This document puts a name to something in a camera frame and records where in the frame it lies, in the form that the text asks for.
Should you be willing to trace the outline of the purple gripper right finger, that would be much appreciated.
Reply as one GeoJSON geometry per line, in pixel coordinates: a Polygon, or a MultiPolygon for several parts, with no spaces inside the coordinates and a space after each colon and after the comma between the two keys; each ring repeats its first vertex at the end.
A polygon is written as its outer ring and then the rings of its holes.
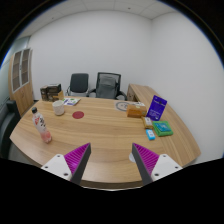
{"type": "Polygon", "coordinates": [[[147,185],[182,169],[167,154],[155,152],[137,144],[132,144],[132,155],[137,164],[143,185],[147,185]]]}

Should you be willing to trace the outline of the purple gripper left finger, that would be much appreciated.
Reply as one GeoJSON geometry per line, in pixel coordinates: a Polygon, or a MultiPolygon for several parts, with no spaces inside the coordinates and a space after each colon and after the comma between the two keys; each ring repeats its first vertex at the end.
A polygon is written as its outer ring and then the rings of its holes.
{"type": "Polygon", "coordinates": [[[66,155],[56,154],[42,169],[79,185],[91,154],[91,144],[87,143],[66,155]]]}

